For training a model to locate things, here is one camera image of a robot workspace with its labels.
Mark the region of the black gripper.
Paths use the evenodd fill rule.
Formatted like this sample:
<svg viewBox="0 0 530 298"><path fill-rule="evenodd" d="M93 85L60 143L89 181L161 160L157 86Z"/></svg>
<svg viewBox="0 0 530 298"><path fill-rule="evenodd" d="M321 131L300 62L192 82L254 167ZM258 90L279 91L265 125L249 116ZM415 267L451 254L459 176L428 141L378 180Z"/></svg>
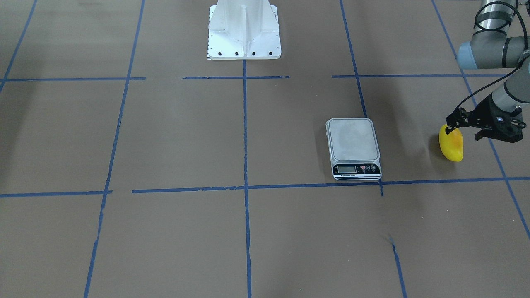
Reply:
<svg viewBox="0 0 530 298"><path fill-rule="evenodd" d="M507 143L517 143L524 138L525 122L522 107L515 105L508 110L498 107L492 94L482 100L474 110L466 111L459 107L446 117L446 135L460 127L479 128L475 140L491 138Z"/></svg>

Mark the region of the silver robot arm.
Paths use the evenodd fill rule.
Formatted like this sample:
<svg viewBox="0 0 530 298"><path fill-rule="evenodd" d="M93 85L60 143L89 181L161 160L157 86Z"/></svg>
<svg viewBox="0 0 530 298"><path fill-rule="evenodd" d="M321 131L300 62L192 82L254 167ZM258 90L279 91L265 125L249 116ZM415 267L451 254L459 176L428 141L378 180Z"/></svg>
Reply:
<svg viewBox="0 0 530 298"><path fill-rule="evenodd" d="M528 126L523 118L529 106L529 35L518 10L520 0L483 0L475 15L470 41L462 43L457 55L460 68L507 69L500 85L473 110L459 103L442 130L448 135L461 127L479 129L475 139L517 143Z"/></svg>

